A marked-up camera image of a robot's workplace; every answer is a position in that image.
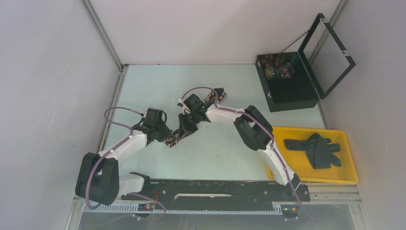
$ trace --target black cloth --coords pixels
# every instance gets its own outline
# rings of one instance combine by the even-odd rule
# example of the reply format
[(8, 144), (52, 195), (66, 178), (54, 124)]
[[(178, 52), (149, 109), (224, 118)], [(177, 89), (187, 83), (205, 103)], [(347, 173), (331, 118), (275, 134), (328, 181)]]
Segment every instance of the black cloth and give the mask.
[(329, 169), (331, 164), (341, 167), (341, 160), (333, 154), (340, 151), (340, 144), (329, 144), (331, 139), (314, 133), (307, 140), (285, 139), (288, 150), (306, 151), (306, 156), (314, 169)]

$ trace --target gray floor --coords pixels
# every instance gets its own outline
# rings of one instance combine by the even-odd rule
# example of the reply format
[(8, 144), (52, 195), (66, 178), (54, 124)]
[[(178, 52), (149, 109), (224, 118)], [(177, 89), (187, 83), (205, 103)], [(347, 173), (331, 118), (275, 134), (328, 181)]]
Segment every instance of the gray floor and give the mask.
[(158, 220), (123, 218), (102, 227), (101, 224), (123, 214), (84, 213), (81, 230), (353, 230), (349, 209), (346, 205), (307, 205), (309, 213), (318, 221), (308, 220), (285, 222), (275, 215), (166, 215)]

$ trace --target light blue floor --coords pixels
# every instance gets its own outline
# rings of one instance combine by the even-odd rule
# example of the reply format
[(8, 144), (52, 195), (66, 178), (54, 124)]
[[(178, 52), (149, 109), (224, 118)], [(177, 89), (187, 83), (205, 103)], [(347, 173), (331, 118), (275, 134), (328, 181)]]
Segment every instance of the light blue floor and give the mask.
[[(179, 98), (190, 88), (224, 87), (224, 106), (256, 106), (273, 126), (324, 128), (318, 107), (270, 113), (254, 65), (145, 65), (130, 66), (118, 106), (144, 112), (149, 107), (168, 114), (167, 125), (179, 127)], [(203, 99), (209, 90), (194, 91)], [(134, 125), (140, 116), (117, 110), (114, 121)], [(121, 168), (120, 174), (138, 172), (163, 179), (267, 180), (261, 156), (248, 149), (234, 126), (200, 123), (199, 130), (173, 148), (153, 142), (138, 151)], [(127, 134), (113, 126), (106, 147)]]

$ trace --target yellow tray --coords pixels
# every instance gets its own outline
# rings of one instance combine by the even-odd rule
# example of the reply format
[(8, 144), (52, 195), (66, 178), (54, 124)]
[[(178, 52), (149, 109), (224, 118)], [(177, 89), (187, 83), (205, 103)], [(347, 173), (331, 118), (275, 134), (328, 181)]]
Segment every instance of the yellow tray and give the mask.
[[(331, 143), (340, 144), (340, 152), (334, 153), (341, 160), (341, 167), (331, 165), (330, 169), (313, 169), (307, 159), (305, 151), (291, 151), (286, 149), (285, 139), (306, 140), (313, 133), (319, 133), (323, 138), (330, 138)], [(354, 162), (347, 136), (340, 130), (309, 129), (309, 128), (287, 128), (273, 127), (276, 145), (286, 163), (299, 176), (302, 181), (324, 182), (334, 184), (357, 184), (358, 176), (355, 171)], [(269, 178), (273, 179), (272, 171), (267, 167)]]

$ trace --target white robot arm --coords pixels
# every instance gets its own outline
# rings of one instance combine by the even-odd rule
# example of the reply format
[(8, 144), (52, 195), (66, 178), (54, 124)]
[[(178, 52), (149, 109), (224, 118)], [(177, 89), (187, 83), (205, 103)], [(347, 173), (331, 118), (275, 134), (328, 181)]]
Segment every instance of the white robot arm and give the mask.
[[(221, 123), (231, 124), (231, 125), (233, 123), (235, 123), (235, 121), (238, 120), (238, 118), (241, 118), (241, 116), (243, 116), (242, 114), (239, 114), (236, 112), (233, 113), (228, 110), (222, 110), (220, 108), (216, 108), (216, 106), (214, 104), (211, 105), (207, 109), (206, 115), (207, 115), (207, 118), (211, 122), (221, 122)], [(255, 124), (253, 124), (252, 121), (248, 122), (248, 124), (250, 125), (250, 127), (248, 127), (248, 128), (251, 128), (251, 125), (255, 125)], [(280, 152), (274, 141), (270, 140), (265, 145), (265, 148), (263, 148), (263, 149), (257, 148), (254, 150), (257, 150), (263, 156), (266, 164), (269, 166), (269, 168), (271, 169), (271, 171), (275, 177), (275, 181), (278, 184), (287, 185), (289, 183), (289, 179), (287, 178), (286, 172), (284, 170), (285, 168), (289, 174), (289, 178), (290, 179), (294, 178), (294, 172), (287, 165), (287, 163), (285, 162), (285, 159), (280, 155), (285, 167), (282, 165), (282, 162), (278, 159), (277, 154), (280, 154)]]
[[(183, 106), (183, 114), (180, 115), (180, 119), (182, 119), (183, 126), (190, 129), (188, 133), (195, 132), (197, 124), (201, 121), (234, 124), (247, 147), (258, 151), (263, 156), (275, 176), (275, 181), (284, 186), (291, 185), (295, 190), (298, 188), (301, 181), (280, 154), (273, 140), (272, 126), (254, 106), (250, 105), (247, 109), (239, 110), (219, 107), (211, 102), (202, 102), (195, 94), (182, 101), (181, 105)], [(172, 135), (171, 130), (162, 120), (162, 113), (161, 110), (148, 109), (144, 114), (143, 123), (133, 126), (133, 134), (126, 137), (128, 140), (115, 151), (107, 149), (98, 154), (86, 154), (79, 172), (75, 189), (76, 195), (85, 197), (90, 171), (95, 162), (108, 151), (111, 153), (102, 160), (102, 164), (96, 171), (97, 175), (94, 175), (92, 179), (90, 200), (109, 205), (117, 196), (141, 191), (146, 176), (135, 173), (119, 177), (118, 168), (132, 154), (152, 141), (163, 142)]]

